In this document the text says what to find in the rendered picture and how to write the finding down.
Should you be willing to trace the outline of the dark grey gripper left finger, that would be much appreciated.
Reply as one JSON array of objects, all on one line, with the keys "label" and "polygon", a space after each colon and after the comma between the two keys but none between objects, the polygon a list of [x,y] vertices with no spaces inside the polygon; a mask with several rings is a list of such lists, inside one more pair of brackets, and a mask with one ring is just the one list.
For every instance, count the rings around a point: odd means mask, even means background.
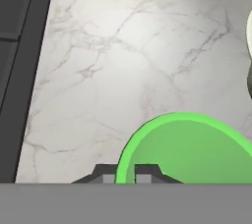
[{"label": "dark grey gripper left finger", "polygon": [[75,184],[113,184],[116,164],[97,164],[91,174],[75,181]]}]

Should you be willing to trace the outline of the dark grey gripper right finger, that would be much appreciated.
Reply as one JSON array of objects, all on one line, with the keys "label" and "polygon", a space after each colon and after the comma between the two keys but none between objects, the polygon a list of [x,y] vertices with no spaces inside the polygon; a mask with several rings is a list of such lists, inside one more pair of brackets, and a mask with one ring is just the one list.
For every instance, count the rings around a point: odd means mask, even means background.
[{"label": "dark grey gripper right finger", "polygon": [[180,181],[164,175],[157,164],[136,164],[136,184],[180,184]]}]

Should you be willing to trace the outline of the green bowl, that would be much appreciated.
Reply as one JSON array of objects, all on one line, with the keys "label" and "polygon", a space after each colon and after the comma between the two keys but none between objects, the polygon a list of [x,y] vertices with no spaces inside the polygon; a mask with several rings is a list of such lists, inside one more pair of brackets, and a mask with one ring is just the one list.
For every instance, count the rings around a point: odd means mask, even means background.
[{"label": "green bowl", "polygon": [[117,184],[134,184],[136,170],[184,184],[252,184],[252,143],[210,116],[175,112],[142,125],[123,148]]}]

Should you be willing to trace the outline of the white cup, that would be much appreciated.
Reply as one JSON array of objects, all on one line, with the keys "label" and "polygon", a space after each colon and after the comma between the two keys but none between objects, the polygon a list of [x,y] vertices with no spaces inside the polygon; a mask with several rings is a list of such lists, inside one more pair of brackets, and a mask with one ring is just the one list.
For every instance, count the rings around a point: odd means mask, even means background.
[{"label": "white cup", "polygon": [[249,95],[252,99],[252,10],[249,13],[247,22],[246,22],[246,44],[249,53],[250,67],[247,76],[247,87]]}]

